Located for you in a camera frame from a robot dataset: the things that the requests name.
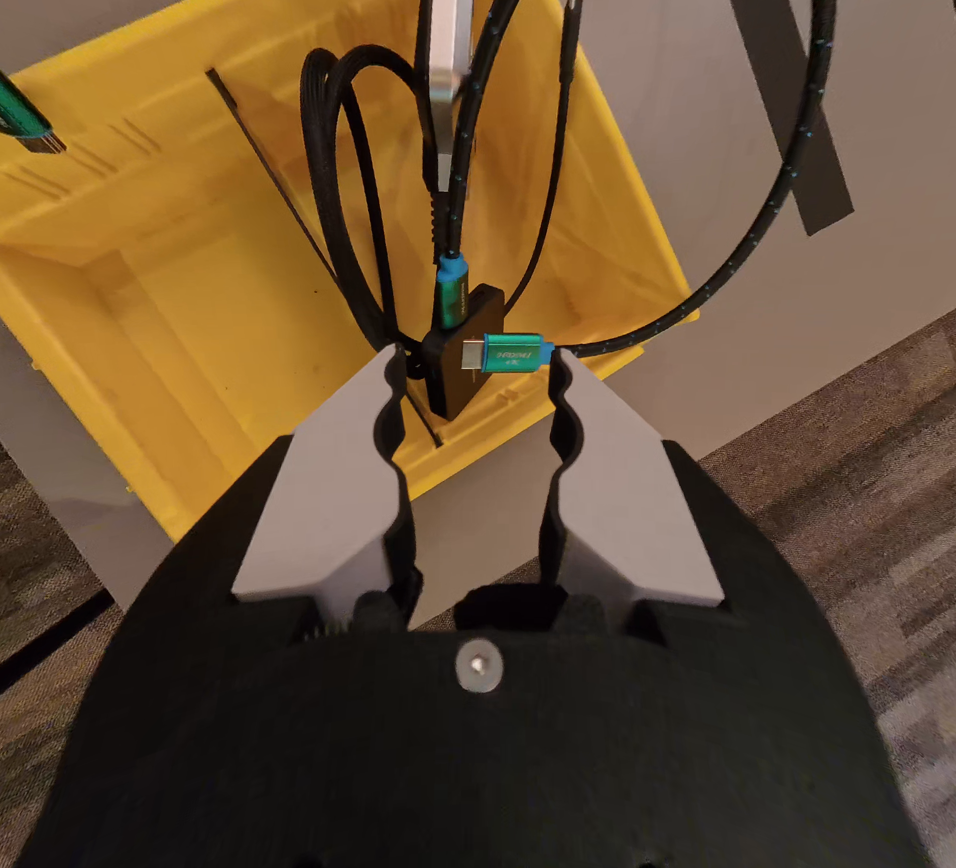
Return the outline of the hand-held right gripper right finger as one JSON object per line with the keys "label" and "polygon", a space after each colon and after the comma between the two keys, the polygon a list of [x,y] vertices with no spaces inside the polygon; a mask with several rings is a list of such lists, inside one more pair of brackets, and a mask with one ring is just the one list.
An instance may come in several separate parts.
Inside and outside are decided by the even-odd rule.
{"label": "hand-held right gripper right finger", "polygon": [[724,602],[663,437],[568,350],[553,351],[544,583],[594,597],[614,628],[637,605]]}

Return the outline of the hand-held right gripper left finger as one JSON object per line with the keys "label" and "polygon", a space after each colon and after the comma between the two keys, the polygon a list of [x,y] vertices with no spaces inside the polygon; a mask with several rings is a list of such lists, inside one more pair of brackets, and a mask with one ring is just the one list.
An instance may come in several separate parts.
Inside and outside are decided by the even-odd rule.
{"label": "hand-held right gripper left finger", "polygon": [[392,344],[294,430],[233,581],[243,602],[309,598],[323,623],[352,620],[377,592],[400,626],[422,592],[406,479],[406,354]]}

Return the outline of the yellow plastic bin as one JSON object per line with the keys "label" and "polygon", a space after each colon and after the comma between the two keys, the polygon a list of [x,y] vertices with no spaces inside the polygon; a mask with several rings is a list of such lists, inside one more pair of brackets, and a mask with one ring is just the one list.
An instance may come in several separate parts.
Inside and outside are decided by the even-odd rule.
{"label": "yellow plastic bin", "polygon": [[[184,0],[13,77],[68,150],[2,148],[2,318],[174,540],[260,453],[374,356],[332,279],[206,77],[315,233],[301,67],[381,44],[411,59],[418,0]],[[522,0],[482,102],[463,251],[472,288],[511,291],[532,253],[554,141],[563,5]],[[558,344],[652,321],[689,288],[580,51],[556,207],[507,328]],[[430,323],[434,267],[411,94],[356,91],[369,132],[398,316]],[[402,404],[415,499],[551,414],[544,371],[492,376],[436,425]]]}

